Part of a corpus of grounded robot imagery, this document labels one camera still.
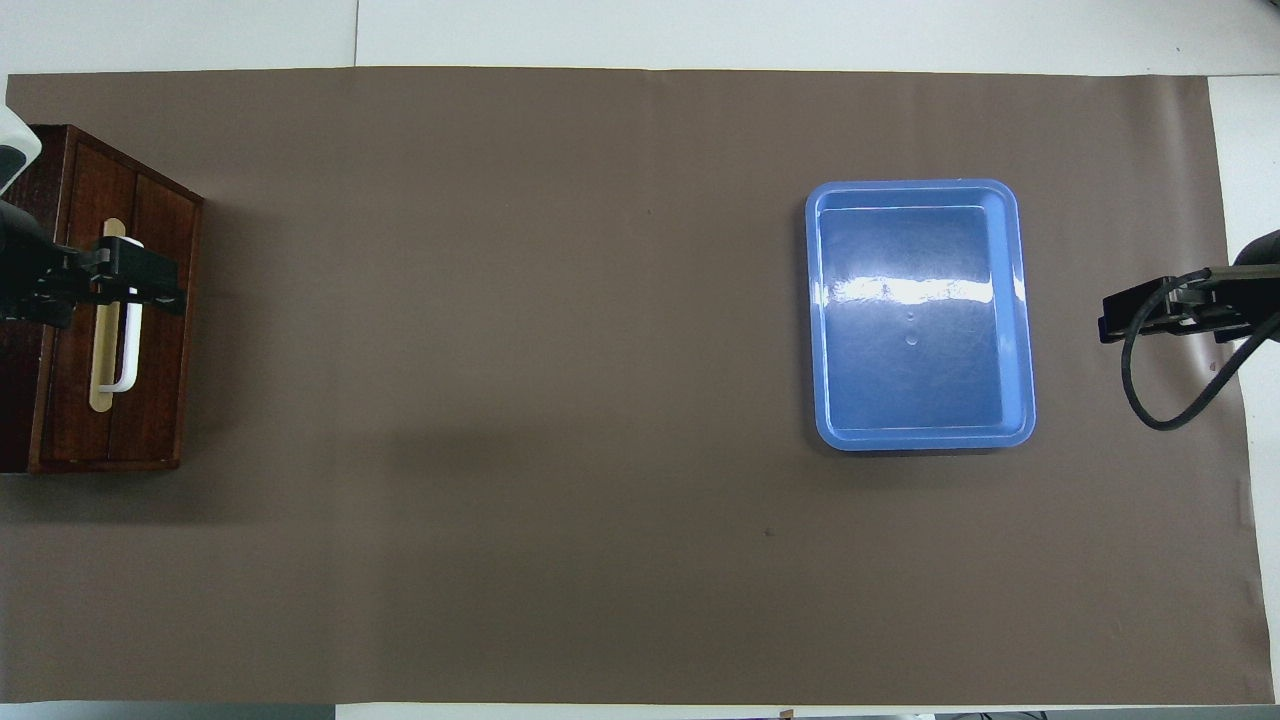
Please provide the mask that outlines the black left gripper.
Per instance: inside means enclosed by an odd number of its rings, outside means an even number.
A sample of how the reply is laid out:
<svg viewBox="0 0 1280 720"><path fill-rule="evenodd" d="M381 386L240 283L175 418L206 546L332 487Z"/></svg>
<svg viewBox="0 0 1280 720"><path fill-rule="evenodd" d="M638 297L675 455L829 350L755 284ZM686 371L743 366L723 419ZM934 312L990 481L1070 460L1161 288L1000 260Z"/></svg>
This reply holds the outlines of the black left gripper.
<svg viewBox="0 0 1280 720"><path fill-rule="evenodd" d="M99 284L91 278L118 284ZM136 304L186 315L188 295L175 260L125 236L88 251L55 243L27 211L0 200L0 320L68 329L78 304Z"/></svg>

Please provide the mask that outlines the wooden drawer with white handle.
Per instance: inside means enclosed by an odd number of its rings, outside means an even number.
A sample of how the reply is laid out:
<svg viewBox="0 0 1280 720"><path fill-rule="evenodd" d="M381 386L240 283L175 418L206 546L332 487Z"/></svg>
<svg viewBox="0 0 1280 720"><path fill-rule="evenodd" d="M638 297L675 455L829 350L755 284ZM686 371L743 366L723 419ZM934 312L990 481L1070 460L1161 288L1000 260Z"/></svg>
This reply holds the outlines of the wooden drawer with white handle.
<svg viewBox="0 0 1280 720"><path fill-rule="evenodd" d="M204 200L74 126L74 156L64 183L55 242L91 249L110 220L146 249L175 260L192 291L198 265ZM191 314L156 307L141 313L140 377L109 410L91 407L95 331L92 307L45 340L40 397L44 428L35 437L29 474L168 470L180 462L186 419Z"/></svg>

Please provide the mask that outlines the blue plastic tray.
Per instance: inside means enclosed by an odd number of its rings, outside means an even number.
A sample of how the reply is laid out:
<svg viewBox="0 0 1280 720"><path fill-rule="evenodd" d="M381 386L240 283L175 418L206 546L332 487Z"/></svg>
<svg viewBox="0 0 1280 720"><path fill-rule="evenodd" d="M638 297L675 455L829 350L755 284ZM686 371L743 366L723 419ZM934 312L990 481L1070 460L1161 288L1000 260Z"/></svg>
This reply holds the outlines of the blue plastic tray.
<svg viewBox="0 0 1280 720"><path fill-rule="evenodd" d="M997 179L838 181L804 206L815 429L842 452L1011 448L1037 425L1020 208Z"/></svg>

